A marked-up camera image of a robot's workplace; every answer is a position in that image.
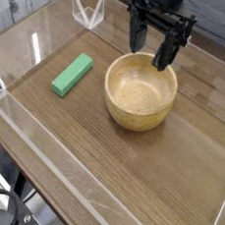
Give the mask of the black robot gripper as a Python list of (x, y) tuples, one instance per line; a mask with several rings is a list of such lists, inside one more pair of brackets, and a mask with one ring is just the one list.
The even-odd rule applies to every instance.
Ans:
[(164, 42), (159, 46), (152, 66), (159, 72), (173, 63), (179, 47), (189, 44), (195, 15), (181, 13), (184, 0), (131, 0), (130, 13), (130, 49), (136, 53), (145, 45), (148, 25), (166, 34)]

